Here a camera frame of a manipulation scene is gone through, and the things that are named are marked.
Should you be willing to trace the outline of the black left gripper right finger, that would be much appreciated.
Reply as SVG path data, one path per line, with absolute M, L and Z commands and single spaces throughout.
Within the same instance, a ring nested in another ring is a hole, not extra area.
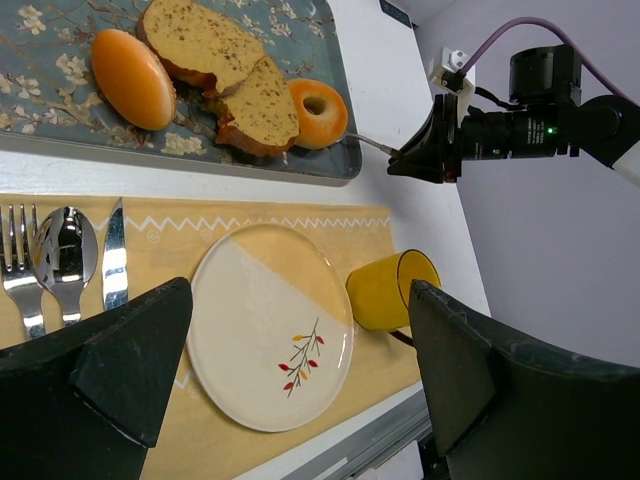
M 413 282 L 409 320 L 454 479 L 635 479 L 639 371 L 574 353 Z

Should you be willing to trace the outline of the orange bagel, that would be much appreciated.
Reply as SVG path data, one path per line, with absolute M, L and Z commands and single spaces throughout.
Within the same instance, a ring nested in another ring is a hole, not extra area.
M 287 85 L 300 126 L 295 145 L 320 150 L 338 142 L 349 121 L 342 96 L 328 84 L 313 79 L 291 79 Z

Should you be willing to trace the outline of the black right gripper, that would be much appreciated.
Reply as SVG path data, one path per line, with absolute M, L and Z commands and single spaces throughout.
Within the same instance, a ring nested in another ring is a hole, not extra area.
M 458 98 L 436 95 L 429 117 L 389 160 L 387 173 L 430 183 L 455 183 L 464 160 L 504 159 L 512 151 L 514 114 L 476 107 L 460 117 Z

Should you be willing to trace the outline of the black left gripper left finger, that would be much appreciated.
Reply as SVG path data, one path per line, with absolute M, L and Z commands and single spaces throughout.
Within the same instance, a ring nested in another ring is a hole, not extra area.
M 4 479 L 137 479 L 156 446 L 191 322 L 177 277 L 1 352 Z

